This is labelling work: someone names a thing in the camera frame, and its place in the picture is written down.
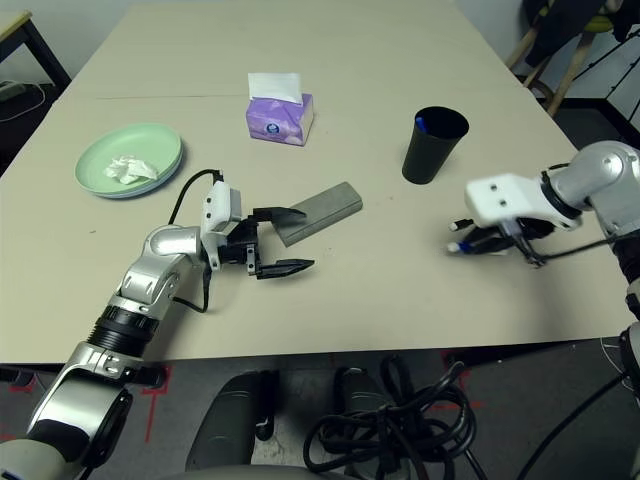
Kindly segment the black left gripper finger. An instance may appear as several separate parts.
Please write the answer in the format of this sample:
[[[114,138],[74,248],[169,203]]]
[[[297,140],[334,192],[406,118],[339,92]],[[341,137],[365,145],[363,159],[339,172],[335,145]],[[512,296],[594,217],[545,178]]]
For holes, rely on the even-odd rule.
[[[306,219],[306,213],[294,208],[263,207],[254,208],[252,217],[256,222],[272,224],[295,224]]]
[[[315,264],[314,260],[286,259],[277,260],[270,265],[260,265],[256,268],[257,279],[275,279],[301,272]]]

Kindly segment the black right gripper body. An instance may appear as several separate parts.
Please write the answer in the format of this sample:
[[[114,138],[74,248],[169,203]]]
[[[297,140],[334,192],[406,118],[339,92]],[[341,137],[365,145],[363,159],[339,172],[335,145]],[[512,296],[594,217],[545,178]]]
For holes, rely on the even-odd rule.
[[[525,258],[541,258],[531,242],[543,239],[555,231],[555,226],[546,220],[518,217],[499,224],[502,236]]]

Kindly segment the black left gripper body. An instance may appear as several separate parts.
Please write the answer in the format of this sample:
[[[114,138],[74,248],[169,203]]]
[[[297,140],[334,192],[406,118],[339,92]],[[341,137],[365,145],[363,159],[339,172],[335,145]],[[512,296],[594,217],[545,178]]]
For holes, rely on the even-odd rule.
[[[245,265],[250,276],[259,271],[258,221],[253,215],[241,220],[226,236],[226,243],[219,247],[221,265]]]

